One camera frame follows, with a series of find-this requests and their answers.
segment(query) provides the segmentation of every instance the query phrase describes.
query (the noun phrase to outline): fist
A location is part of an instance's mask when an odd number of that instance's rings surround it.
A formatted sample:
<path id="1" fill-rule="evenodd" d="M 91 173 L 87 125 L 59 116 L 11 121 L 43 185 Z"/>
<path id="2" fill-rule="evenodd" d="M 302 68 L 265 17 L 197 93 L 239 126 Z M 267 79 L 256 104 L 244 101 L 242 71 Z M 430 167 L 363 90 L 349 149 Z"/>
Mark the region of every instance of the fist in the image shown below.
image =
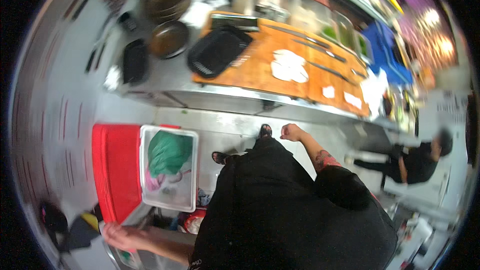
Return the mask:
<path id="1" fill-rule="evenodd" d="M 297 126 L 297 124 L 289 123 L 282 127 L 282 135 L 280 139 L 289 140 L 292 142 L 301 141 L 304 135 L 307 133 Z"/>

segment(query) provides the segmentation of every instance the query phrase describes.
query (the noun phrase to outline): person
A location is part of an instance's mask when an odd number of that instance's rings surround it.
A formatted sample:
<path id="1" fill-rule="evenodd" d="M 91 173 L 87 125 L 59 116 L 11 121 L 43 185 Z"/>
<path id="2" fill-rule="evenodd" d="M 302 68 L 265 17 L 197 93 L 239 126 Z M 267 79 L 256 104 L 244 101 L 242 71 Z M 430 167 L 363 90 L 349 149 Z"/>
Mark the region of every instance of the person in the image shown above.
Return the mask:
<path id="1" fill-rule="evenodd" d="M 151 251 L 191 270 L 387 267 L 397 233 L 357 175 L 295 124 L 283 126 L 280 139 L 303 144 L 315 181 L 264 124 L 246 154 L 212 154 L 225 166 L 194 247 L 116 223 L 105 225 L 105 241 Z"/>
<path id="2" fill-rule="evenodd" d="M 403 153 L 403 147 L 393 150 L 386 162 L 367 162 L 361 159 L 353 159 L 346 155 L 345 163 L 380 171 L 391 177 L 397 183 L 418 184 L 424 183 L 432 177 L 440 157 L 444 157 L 452 151 L 453 138 L 450 132 L 442 128 L 431 142 L 422 142 L 419 147 L 409 149 L 408 154 Z"/>

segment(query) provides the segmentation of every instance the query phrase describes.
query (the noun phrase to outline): black sandal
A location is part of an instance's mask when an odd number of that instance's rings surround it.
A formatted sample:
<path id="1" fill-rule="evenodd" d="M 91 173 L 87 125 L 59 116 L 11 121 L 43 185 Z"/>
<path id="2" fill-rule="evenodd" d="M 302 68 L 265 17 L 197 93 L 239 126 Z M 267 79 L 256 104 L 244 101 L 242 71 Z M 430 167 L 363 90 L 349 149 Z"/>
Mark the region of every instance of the black sandal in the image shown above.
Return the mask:
<path id="1" fill-rule="evenodd" d="M 272 128 L 268 124 L 262 124 L 260 127 L 260 134 L 258 135 L 258 138 L 268 138 L 272 137 Z"/>
<path id="2" fill-rule="evenodd" d="M 212 152 L 212 159 L 215 163 L 220 164 L 220 165 L 226 165 L 227 164 L 227 159 L 231 157 L 231 155 L 219 152 L 219 151 L 214 151 Z"/>

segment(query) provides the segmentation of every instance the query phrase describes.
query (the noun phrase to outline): tattoo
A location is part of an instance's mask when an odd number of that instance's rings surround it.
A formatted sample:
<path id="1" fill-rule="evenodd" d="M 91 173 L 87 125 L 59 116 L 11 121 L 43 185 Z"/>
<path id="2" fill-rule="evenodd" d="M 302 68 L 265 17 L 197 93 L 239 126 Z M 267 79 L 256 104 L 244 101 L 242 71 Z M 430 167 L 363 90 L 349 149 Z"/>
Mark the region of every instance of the tattoo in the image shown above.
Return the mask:
<path id="1" fill-rule="evenodd" d="M 342 166 L 340 163 L 326 150 L 320 150 L 315 157 L 313 167 L 315 171 L 320 172 L 327 166 Z"/>

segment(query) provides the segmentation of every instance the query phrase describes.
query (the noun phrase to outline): red container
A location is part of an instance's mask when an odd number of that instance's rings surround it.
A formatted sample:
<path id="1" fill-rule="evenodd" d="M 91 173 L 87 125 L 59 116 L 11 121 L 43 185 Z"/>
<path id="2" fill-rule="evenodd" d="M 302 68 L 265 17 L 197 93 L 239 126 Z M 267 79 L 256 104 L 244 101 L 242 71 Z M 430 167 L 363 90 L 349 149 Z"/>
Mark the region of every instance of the red container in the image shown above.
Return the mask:
<path id="1" fill-rule="evenodd" d="M 142 202 L 139 148 L 139 125 L 93 126 L 93 176 L 105 223 L 121 224 Z"/>

